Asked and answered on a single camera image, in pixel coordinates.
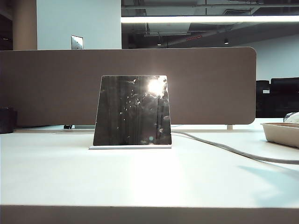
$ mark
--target ceiling lamp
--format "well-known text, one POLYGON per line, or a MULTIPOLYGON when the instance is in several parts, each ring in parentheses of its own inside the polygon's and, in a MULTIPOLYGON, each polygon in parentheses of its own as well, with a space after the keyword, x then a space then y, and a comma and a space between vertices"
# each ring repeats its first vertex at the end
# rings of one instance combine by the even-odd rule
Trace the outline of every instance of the ceiling lamp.
POLYGON ((299 22, 299 15, 262 16, 141 16, 121 17, 122 23, 299 22))

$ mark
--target white wall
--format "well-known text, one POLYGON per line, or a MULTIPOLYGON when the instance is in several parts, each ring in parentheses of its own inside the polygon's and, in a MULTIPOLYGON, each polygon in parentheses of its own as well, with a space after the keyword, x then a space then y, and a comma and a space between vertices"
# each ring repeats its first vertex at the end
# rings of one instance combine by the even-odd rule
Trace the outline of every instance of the white wall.
POLYGON ((84 49, 121 49, 121 0, 36 0, 37 48, 71 49, 71 35, 84 49))
POLYGON ((256 50, 256 79, 299 77, 299 35, 243 44, 256 50))

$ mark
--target ceiling pipe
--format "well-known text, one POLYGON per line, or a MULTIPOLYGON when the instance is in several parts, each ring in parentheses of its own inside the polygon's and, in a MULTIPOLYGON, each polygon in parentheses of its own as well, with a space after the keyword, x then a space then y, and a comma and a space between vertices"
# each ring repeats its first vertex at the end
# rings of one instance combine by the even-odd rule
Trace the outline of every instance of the ceiling pipe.
POLYGON ((244 23, 239 23, 239 24, 233 25, 229 30, 226 27, 224 27, 224 28, 220 28, 218 30, 213 30, 211 32, 206 32, 206 33, 202 33, 202 34, 198 34, 198 33, 197 34, 192 34, 192 35, 189 35, 187 38, 186 37, 177 38, 175 40, 169 41, 168 43, 162 43, 161 46, 148 46, 146 48, 165 48, 167 46, 171 46, 171 45, 174 45, 174 44, 189 41, 188 39, 192 39, 193 37, 198 37, 199 35, 201 36, 201 38, 204 38, 204 37, 208 37, 208 36, 211 36, 211 35, 231 31, 231 30, 234 30, 234 29, 240 29, 240 28, 247 27, 247 26, 248 25, 245 25, 244 23))
POLYGON ((244 8, 244 7, 261 7, 261 8, 272 8, 272 7, 299 7, 299 3, 292 4, 209 4, 209 5, 191 5, 191 6, 180 6, 180 5, 167 5, 167 6, 122 6, 122 9, 163 9, 163 8, 244 8))

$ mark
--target tray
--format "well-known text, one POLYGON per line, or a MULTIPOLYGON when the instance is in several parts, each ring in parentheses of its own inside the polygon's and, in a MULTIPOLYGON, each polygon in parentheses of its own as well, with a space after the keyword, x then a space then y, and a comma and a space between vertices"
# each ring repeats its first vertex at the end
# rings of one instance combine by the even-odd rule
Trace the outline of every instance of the tray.
POLYGON ((299 148, 299 124, 263 123, 267 141, 299 148))

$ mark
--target power cord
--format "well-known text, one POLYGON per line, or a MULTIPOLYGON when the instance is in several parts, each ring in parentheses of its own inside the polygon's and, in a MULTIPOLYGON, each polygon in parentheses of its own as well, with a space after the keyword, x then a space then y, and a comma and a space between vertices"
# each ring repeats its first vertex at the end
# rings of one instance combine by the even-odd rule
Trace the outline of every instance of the power cord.
POLYGON ((245 152, 239 151, 239 150, 234 149, 232 147, 229 147, 227 145, 223 145, 223 144, 220 144, 220 143, 216 143, 216 142, 212 142, 212 141, 200 139, 200 138, 198 138, 196 136, 193 136, 193 135, 185 133, 185 132, 175 131, 175 130, 172 130, 171 132, 172 133, 183 134, 183 135, 188 136, 188 137, 190 137, 190 138, 192 138, 192 139, 194 139, 196 141, 201 141, 201 142, 204 142, 204 143, 212 145, 212 146, 223 148, 223 149, 228 150, 228 151, 230 151, 232 153, 236 153, 238 155, 242 155, 242 156, 245 156, 245 157, 253 159, 253 160, 266 161, 266 162, 275 162, 275 163, 283 163, 283 164, 299 165, 299 160, 281 160, 281 159, 273 159, 273 158, 268 158, 268 157, 253 155, 253 154, 249 154, 249 153, 245 153, 245 152))

